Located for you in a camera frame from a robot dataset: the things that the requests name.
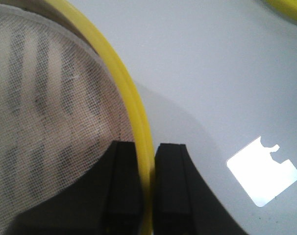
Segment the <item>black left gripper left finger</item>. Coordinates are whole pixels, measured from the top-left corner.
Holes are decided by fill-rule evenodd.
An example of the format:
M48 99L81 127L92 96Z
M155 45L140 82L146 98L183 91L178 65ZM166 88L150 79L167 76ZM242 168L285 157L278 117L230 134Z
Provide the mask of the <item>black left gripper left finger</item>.
M143 193L135 144L113 141L71 186L17 215L7 235L138 235Z

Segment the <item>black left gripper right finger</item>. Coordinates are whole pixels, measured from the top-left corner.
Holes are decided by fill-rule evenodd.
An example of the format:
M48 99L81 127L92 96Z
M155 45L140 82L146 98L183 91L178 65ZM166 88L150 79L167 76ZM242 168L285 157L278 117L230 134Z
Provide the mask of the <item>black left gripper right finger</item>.
M246 234L205 183L184 144L160 144L155 174L154 234Z

